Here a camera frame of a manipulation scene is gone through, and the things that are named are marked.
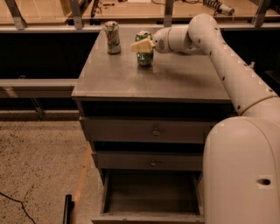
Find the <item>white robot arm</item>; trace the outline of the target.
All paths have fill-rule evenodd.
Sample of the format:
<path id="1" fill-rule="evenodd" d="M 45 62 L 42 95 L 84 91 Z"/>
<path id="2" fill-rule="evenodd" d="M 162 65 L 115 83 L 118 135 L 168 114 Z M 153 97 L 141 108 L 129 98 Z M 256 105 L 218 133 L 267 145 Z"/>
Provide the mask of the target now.
<path id="1" fill-rule="evenodd" d="M 203 154 L 205 224 L 280 224 L 280 97 L 226 43 L 208 14 L 132 44 L 135 53 L 206 54 L 235 116 L 209 132 Z"/>

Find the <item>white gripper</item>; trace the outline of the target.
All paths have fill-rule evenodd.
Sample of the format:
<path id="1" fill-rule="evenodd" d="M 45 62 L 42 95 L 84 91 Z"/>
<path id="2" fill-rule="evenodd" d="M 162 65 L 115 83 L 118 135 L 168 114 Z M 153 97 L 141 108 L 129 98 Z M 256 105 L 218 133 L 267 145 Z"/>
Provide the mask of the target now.
<path id="1" fill-rule="evenodd" d="M 150 53 L 153 48 L 158 53 L 169 53 L 170 49 L 168 46 L 168 33 L 169 28 L 163 28 L 156 31 L 153 35 L 153 41 L 145 38 L 140 41 L 137 41 L 130 45 L 131 51 L 133 53 Z"/>

